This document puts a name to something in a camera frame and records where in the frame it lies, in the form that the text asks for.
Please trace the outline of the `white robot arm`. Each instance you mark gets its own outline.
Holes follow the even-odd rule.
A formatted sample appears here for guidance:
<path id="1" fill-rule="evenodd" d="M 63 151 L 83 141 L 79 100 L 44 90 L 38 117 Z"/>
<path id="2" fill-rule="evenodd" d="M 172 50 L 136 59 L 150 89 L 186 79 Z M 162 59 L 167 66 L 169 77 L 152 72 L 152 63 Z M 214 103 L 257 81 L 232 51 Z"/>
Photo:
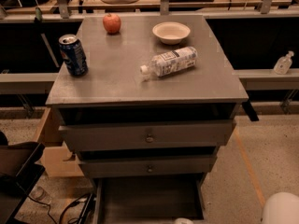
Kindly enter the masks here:
<path id="1" fill-rule="evenodd" d="M 289 192 L 278 192 L 262 201 L 260 207 L 243 198 L 233 203 L 233 214 L 223 213 L 218 220 L 195 221 L 180 217 L 174 224 L 299 224 L 299 197 Z"/>

